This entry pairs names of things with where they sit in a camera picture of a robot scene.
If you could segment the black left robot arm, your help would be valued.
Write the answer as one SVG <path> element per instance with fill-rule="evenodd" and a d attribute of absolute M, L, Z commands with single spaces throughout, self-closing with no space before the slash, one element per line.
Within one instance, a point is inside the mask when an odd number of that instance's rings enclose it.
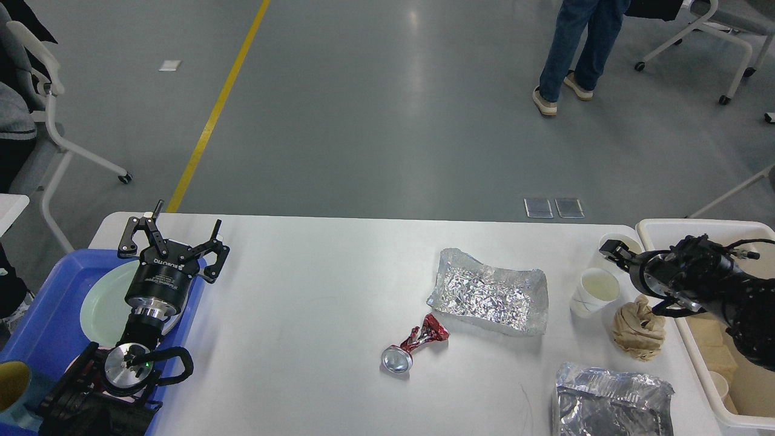
<path fill-rule="evenodd" d="M 215 282 L 230 248 L 221 220 L 196 246 L 164 237 L 162 206 L 128 218 L 120 237 L 118 257 L 139 262 L 124 297 L 124 331 L 111 348 L 89 343 L 69 365 L 37 406 L 39 435 L 144 435 L 163 405 L 153 394 L 193 374 L 189 350 L 167 334 L 185 319 L 194 279 Z"/>

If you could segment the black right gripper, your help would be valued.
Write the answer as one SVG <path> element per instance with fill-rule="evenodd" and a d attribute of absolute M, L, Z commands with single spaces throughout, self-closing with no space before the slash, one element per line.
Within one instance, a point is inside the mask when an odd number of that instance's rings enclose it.
<path fill-rule="evenodd" d="M 664 257 L 670 254 L 670 251 L 655 250 L 635 254 L 630 252 L 622 241 L 607 240 L 599 249 L 599 252 L 609 262 L 615 263 L 620 270 L 626 271 L 629 274 L 632 285 L 643 295 L 672 297 L 670 290 L 654 278 L 653 273 L 651 273 L 651 268 L 656 266 L 658 260 L 664 260 Z"/>

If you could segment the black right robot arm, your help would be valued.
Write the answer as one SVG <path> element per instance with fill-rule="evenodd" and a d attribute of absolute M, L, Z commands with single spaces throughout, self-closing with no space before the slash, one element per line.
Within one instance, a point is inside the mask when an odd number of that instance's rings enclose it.
<path fill-rule="evenodd" d="M 682 318 L 711 314 L 749 362 L 774 368 L 774 280 L 745 272 L 739 259 L 758 259 L 744 250 L 748 240 L 720 245 L 706 234 L 686 236 L 666 250 L 631 251 L 607 239 L 599 253 L 629 275 L 643 295 L 658 299 L 653 314 Z"/>

